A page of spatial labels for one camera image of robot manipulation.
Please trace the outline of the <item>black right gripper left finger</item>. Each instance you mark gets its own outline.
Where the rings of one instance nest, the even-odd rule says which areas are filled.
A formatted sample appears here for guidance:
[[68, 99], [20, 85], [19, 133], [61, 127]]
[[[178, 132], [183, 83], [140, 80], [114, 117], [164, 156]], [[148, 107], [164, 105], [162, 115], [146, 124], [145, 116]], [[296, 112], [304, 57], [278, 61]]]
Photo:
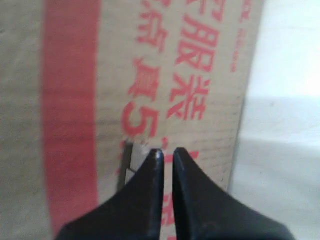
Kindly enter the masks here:
[[152, 149], [131, 180], [107, 202], [66, 224], [58, 240], [158, 240], [164, 200], [164, 154]]

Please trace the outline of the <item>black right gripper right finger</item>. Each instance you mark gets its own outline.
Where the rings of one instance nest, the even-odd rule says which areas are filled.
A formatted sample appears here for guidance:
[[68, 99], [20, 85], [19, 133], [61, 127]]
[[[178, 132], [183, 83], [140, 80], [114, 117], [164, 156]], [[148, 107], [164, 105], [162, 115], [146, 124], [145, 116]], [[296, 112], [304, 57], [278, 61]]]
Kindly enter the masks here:
[[173, 154], [172, 199], [178, 240], [292, 240], [289, 229], [234, 199], [185, 148]]

